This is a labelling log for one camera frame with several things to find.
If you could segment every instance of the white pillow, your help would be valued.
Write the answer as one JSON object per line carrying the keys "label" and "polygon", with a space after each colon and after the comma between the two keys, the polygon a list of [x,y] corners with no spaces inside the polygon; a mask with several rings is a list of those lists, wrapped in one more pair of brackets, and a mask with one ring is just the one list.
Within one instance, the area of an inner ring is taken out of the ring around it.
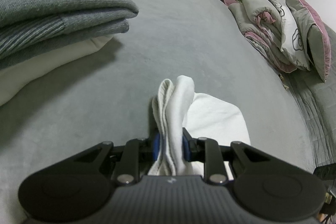
{"label": "white pillow", "polygon": [[0,106],[9,101],[30,81],[53,69],[100,50],[113,35],[87,39],[45,52],[0,70]]}
{"label": "white pillow", "polygon": [[298,68],[310,70],[302,38],[290,9],[283,0],[269,1],[275,6],[281,17],[281,52]]}

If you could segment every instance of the cushion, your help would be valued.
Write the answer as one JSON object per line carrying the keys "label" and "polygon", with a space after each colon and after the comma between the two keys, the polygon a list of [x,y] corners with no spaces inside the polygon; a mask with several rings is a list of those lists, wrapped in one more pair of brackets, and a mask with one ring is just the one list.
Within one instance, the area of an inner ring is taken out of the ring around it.
{"label": "cushion", "polygon": [[9,101],[30,81],[61,65],[97,52],[112,37],[113,35],[106,35],[66,45],[0,70],[0,106]]}
{"label": "cushion", "polygon": [[286,0],[286,4],[299,27],[306,57],[325,82],[330,70],[331,46],[323,21],[305,0]]}
{"label": "cushion", "polygon": [[296,21],[283,0],[269,0],[281,17],[281,48],[283,54],[299,69],[310,70],[309,60]]}

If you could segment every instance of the folded gray clothing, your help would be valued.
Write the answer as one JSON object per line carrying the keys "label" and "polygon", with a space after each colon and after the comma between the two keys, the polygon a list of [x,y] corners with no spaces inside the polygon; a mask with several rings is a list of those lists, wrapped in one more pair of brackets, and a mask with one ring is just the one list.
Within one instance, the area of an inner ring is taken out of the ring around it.
{"label": "folded gray clothing", "polygon": [[90,39],[92,37],[100,37],[107,33],[124,33],[129,28],[126,19],[115,20],[113,22],[107,22],[84,30],[72,32],[70,34],[61,34],[57,37],[43,40],[39,43],[33,44],[25,49],[21,49],[13,54],[0,59],[0,70],[13,66],[17,63],[21,63],[36,55],[55,50],[60,47],[64,47],[69,44],[73,44],[79,41]]}
{"label": "folded gray clothing", "polygon": [[102,35],[119,32],[120,20],[137,13],[131,0],[0,0],[0,60],[47,39],[108,22],[110,29],[105,25]]}

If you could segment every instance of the gray pillow with pink trim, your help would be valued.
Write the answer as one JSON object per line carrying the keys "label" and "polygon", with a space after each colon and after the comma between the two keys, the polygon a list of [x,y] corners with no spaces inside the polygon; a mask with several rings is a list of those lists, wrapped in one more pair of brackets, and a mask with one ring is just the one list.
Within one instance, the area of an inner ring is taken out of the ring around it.
{"label": "gray pillow with pink trim", "polygon": [[301,33],[307,58],[325,82],[330,70],[331,46],[322,19],[305,0],[286,0],[286,5]]}

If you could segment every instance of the stack of folded clothes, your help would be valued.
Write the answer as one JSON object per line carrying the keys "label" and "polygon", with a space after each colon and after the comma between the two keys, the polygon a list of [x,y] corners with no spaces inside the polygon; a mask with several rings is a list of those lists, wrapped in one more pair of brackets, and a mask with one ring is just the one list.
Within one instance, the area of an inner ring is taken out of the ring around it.
{"label": "stack of folded clothes", "polygon": [[131,0],[0,0],[0,105],[50,70],[128,31]]}

